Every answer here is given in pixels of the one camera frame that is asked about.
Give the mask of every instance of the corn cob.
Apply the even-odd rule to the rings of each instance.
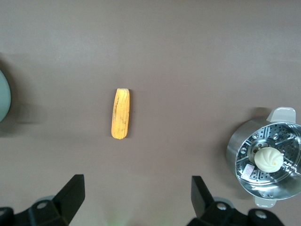
[[[128,89],[117,89],[112,117],[112,136],[123,139],[127,136],[130,112],[130,92]]]

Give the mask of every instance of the label sticker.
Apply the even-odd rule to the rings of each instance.
[[[248,180],[250,175],[253,173],[255,166],[247,164],[244,168],[243,173],[241,174],[240,178]]]

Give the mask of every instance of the steamer basket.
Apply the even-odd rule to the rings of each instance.
[[[243,124],[229,141],[228,165],[259,207],[273,207],[276,200],[301,192],[301,126],[295,124],[295,117],[292,108],[274,109],[266,120]],[[264,147],[276,148],[283,155],[279,171],[267,173],[256,166],[254,156]]]

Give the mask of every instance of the stainless steel pot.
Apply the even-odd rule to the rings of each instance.
[[[281,168],[272,173],[260,170],[254,161],[264,147],[276,148],[283,156]],[[276,200],[301,193],[301,126],[292,108],[274,109],[267,119],[250,120],[231,137],[227,161],[242,187],[259,207],[270,208]]]

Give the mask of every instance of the pot handle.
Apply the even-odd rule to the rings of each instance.
[[[296,111],[291,107],[278,107],[271,111],[267,121],[284,121],[296,123]]]
[[[260,208],[272,208],[276,204],[276,200],[262,199],[257,196],[254,196],[254,202]]]

